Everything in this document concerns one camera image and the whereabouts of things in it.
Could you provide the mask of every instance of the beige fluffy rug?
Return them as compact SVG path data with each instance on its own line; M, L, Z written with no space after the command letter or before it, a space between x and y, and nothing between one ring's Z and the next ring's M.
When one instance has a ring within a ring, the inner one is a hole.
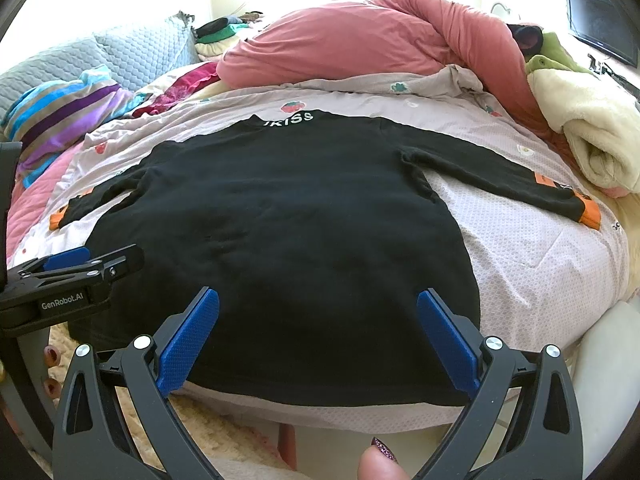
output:
M49 341L62 354L60 366L51 368L49 375L63 383L78 343L71 339L65 325L51 327ZM149 465L162 469L162 464L136 415L129 392L125 388L118 388L118 398L142 459ZM170 396L170 401L191 437L225 480L306 478L291 471L278 455L278 451L252 428L237 426L210 408L185 396Z

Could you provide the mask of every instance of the black sweatshirt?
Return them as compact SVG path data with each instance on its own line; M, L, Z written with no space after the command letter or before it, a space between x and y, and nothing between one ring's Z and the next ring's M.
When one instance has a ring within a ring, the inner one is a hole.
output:
M318 110L253 116L163 142L70 202L61 226L133 190L86 245L145 251L143 270L114 284L112 307L71 322L71 335L126 346L207 285L221 314L190 375L200 386L312 406L462 404L415 304L433 287L479 326L478 284L422 168L574 221L597 212L588 197L455 137Z

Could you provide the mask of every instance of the pink blanket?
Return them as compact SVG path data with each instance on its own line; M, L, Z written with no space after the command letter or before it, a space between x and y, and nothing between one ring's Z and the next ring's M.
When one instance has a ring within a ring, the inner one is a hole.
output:
M15 185L6 228L6 257L14 254L29 229L36 225L49 201L53 188L65 174L73 156L82 142L66 150L38 179L25 190L21 182Z
M577 168L531 93L524 58L496 16L447 0L371 0L301 9L228 50L218 75L231 88L408 72L471 69L520 124Z

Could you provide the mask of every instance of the white patterned sheet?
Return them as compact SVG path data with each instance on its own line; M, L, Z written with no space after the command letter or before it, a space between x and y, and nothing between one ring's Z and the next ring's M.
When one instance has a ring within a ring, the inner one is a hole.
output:
M290 102L299 102L307 110L346 116L383 116L449 134L580 189L560 157L512 121L497 100L481 89L471 71L447 66L432 76L378 74L244 89L182 104L155 117L113 121L87 136L54 190L43 220L27 234L11 263L82 245L98 218L124 195L60 231L49 231L48 215L72 197L137 164L156 144L210 134L253 114L281 120L290 115L281 110ZM433 171L425 174L462 231L478 280L483 334L498 335L512 348L523 350L539 351L549 343L565 348L624 294L626 235L613 228L616 218L604 204L600 203L602 227L595 231L451 177ZM460 412L459 408L423 403L361 408L286 406L189 383L184 391L222 413L365 433L437 426L452 422Z

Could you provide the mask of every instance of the television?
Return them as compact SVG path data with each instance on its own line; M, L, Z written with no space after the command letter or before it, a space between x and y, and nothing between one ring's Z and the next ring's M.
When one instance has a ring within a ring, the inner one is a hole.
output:
M566 0L569 32L625 64L638 66L638 44L610 0Z

